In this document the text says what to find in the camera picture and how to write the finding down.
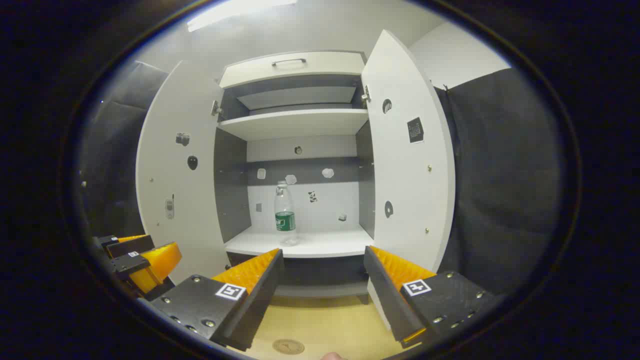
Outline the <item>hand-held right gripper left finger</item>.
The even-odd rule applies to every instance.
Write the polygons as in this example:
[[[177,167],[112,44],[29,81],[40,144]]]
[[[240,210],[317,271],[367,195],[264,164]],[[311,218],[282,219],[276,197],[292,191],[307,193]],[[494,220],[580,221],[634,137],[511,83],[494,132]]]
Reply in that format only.
[[[283,273],[283,251],[275,248],[212,278],[191,275],[152,301],[138,302],[179,337],[198,346],[246,351]]]

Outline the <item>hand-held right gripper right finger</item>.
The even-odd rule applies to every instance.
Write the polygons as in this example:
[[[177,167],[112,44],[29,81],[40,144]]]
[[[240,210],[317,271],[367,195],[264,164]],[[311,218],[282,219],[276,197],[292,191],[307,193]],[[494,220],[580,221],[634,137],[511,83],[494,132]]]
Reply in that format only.
[[[375,246],[366,246],[363,264],[391,333],[404,348],[455,337],[501,303],[499,295],[461,273],[434,273]]]

